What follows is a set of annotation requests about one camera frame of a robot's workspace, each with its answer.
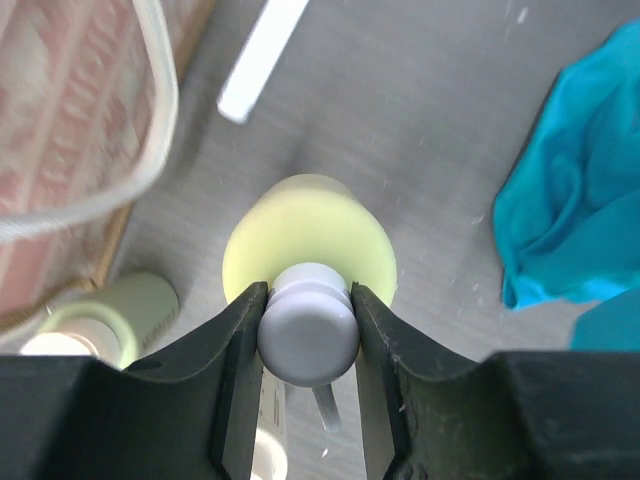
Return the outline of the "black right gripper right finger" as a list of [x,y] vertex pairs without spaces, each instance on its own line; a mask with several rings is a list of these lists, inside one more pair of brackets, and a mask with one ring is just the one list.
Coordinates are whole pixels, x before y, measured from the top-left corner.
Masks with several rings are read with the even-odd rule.
[[635,353],[501,351],[474,362],[351,290],[371,479],[635,479]]

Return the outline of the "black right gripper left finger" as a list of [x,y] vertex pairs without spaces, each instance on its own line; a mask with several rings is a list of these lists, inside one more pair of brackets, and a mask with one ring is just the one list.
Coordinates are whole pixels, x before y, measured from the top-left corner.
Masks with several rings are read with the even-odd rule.
[[263,365],[256,282],[119,371],[88,356],[1,360],[5,479],[247,479]]

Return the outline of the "cream white bottle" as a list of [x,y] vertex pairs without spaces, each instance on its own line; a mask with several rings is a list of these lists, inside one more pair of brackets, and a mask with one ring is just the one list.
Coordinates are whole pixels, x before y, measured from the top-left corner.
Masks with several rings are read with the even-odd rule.
[[285,384],[263,369],[251,480],[285,480],[288,474]]

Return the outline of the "pale green lotion bottle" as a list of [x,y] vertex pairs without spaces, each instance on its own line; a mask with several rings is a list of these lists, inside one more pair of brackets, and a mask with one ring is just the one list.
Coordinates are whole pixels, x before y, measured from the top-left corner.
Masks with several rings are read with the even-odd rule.
[[137,272],[52,310],[22,355],[94,356],[123,370],[177,319],[178,295],[163,277]]

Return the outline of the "yellow pump dispenser bottle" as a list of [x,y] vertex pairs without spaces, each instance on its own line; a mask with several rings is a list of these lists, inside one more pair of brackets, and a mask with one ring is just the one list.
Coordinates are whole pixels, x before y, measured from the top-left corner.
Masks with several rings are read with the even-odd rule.
[[397,262],[379,221],[335,179],[315,174],[271,187],[236,225],[222,261],[222,286],[233,301],[252,283],[268,286],[257,346],[266,369],[312,390],[323,427],[341,419],[333,382],[360,348],[353,283],[393,301]]

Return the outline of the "brown jute canvas bag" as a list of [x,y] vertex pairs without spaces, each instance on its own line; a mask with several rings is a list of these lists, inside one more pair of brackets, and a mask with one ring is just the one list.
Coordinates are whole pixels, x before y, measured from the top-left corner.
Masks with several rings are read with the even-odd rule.
[[[1,220],[52,216],[159,174],[143,157],[155,85],[183,74],[210,1],[5,1],[1,5]],[[130,209],[25,238],[1,236],[1,343],[45,307],[106,282]]]

